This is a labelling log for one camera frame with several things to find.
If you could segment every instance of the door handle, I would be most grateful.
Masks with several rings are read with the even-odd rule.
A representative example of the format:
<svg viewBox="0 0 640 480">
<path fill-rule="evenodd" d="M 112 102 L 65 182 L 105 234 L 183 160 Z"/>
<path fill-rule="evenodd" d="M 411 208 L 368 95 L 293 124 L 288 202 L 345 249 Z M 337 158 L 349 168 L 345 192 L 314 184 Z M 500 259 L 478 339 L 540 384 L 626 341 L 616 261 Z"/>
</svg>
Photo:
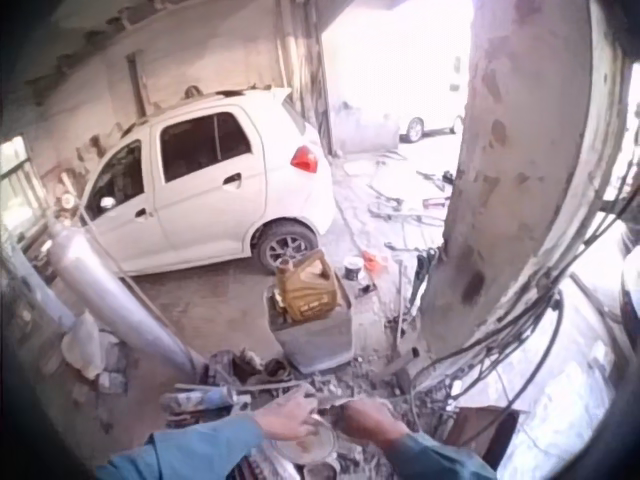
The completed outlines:
<svg viewBox="0 0 640 480">
<path fill-rule="evenodd" d="M 225 178 L 222 181 L 222 184 L 223 185 L 229 185 L 230 183 L 239 182 L 240 180 L 242 180 L 242 174 L 241 173 L 234 173 L 233 175 L 230 175 L 227 178 Z"/>
</svg>

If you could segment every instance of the yellow plastic jug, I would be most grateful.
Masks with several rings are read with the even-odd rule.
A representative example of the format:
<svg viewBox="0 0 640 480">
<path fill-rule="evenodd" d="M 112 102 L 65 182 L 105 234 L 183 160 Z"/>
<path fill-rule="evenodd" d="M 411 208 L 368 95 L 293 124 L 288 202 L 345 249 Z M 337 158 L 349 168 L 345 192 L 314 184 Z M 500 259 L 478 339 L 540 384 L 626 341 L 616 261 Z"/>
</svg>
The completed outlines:
<svg viewBox="0 0 640 480">
<path fill-rule="evenodd" d="M 293 262 L 283 260 L 276 271 L 276 285 L 294 322 L 325 318 L 338 305 L 336 276 L 321 249 Z"/>
</svg>

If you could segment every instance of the car window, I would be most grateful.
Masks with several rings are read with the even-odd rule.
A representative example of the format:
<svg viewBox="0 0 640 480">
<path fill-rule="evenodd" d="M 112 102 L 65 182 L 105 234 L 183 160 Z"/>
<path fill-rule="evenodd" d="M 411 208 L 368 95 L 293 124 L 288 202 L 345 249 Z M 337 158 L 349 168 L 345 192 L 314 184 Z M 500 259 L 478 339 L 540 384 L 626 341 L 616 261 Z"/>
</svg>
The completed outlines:
<svg viewBox="0 0 640 480">
<path fill-rule="evenodd" d="M 246 133 L 229 112 L 165 127 L 160 134 L 160 144 L 165 183 L 251 153 Z"/>
<path fill-rule="evenodd" d="M 293 106 L 293 103 L 291 103 L 291 100 L 289 99 L 290 96 L 291 94 L 289 94 L 287 98 L 285 98 L 284 102 L 282 102 L 282 106 L 289 114 L 289 117 L 291 117 L 291 120 L 293 120 L 293 123 L 296 124 L 296 127 L 298 128 L 300 134 L 304 135 L 304 132 L 307 131 L 307 122 L 304 121 L 302 115 L 298 113 L 298 111 Z"/>
<path fill-rule="evenodd" d="M 107 209 L 100 206 L 103 198 L 115 200 L 113 208 L 127 203 L 144 193 L 140 140 L 129 143 L 118 150 L 98 174 L 85 209 L 91 220 L 96 220 Z"/>
</svg>

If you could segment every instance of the side mirror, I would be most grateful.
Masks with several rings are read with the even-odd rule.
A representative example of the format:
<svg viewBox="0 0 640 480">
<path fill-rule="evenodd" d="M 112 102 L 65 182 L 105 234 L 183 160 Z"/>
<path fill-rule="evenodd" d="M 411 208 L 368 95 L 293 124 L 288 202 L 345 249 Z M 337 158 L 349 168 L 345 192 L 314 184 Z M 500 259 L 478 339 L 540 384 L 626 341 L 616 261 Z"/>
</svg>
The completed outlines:
<svg viewBox="0 0 640 480">
<path fill-rule="evenodd" d="M 100 208 L 103 210 L 111 210 L 116 206 L 116 199 L 113 197 L 102 197 L 100 199 Z"/>
</svg>

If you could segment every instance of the person's arm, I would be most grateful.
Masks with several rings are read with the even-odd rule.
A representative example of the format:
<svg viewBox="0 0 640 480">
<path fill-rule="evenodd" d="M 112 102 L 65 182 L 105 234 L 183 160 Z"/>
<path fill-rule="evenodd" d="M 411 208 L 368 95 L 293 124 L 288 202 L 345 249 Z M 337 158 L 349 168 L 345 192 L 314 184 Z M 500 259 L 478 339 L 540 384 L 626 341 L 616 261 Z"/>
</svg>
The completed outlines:
<svg viewBox="0 0 640 480">
<path fill-rule="evenodd" d="M 100 480 L 224 478 L 264 433 L 251 415 L 151 435 L 143 447 L 96 469 Z"/>
<path fill-rule="evenodd" d="M 384 450 L 403 479 L 494 480 L 496 473 L 469 450 L 436 442 L 424 433 L 407 433 Z"/>
<path fill-rule="evenodd" d="M 297 440 L 318 405 L 300 388 L 252 414 L 154 433 L 146 445 L 116 455 L 96 469 L 100 480 L 224 479 L 265 438 Z"/>
<path fill-rule="evenodd" d="M 347 435 L 374 443 L 403 479 L 492 480 L 496 473 L 474 453 L 412 433 L 391 415 L 389 406 L 361 398 L 344 407 Z"/>
</svg>

